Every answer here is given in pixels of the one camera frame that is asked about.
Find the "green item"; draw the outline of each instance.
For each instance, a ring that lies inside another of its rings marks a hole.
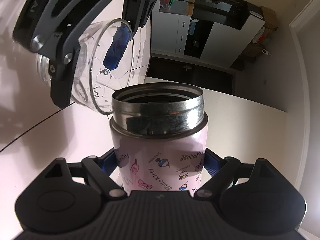
[[[173,4],[173,2],[174,2],[175,0],[170,0],[170,2],[169,2],[169,6],[171,6],[172,4]]]

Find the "clear glass cup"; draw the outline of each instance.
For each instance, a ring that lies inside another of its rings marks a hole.
[[[80,36],[79,43],[71,100],[101,114],[111,114],[111,96],[128,86],[133,69],[131,28],[123,19],[94,23]],[[36,64],[41,79],[51,85],[49,59],[37,55]]]

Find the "dark door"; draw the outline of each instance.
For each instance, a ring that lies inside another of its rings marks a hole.
[[[231,74],[199,65],[151,57],[147,76],[232,94]]]

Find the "pink thermos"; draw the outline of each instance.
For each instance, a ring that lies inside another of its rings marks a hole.
[[[124,190],[200,187],[208,116],[203,91],[180,83],[147,83],[112,95],[112,138]]]

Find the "door frame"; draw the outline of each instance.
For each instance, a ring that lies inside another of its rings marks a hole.
[[[308,147],[309,147],[309,137],[310,137],[309,86],[308,86],[306,66],[304,63],[303,54],[302,54],[297,33],[299,30],[301,30],[303,26],[305,26],[312,19],[312,17],[319,10],[320,10],[320,0],[310,0],[310,2],[302,9],[302,11],[289,24],[289,28],[292,34],[292,38],[293,38],[298,59],[299,59],[301,78],[302,78],[302,87],[303,87],[303,96],[304,96],[304,136],[303,136],[302,153],[301,153],[299,170],[298,170],[296,181],[294,183],[294,186],[297,190],[299,190],[300,188],[303,172],[306,166]]]

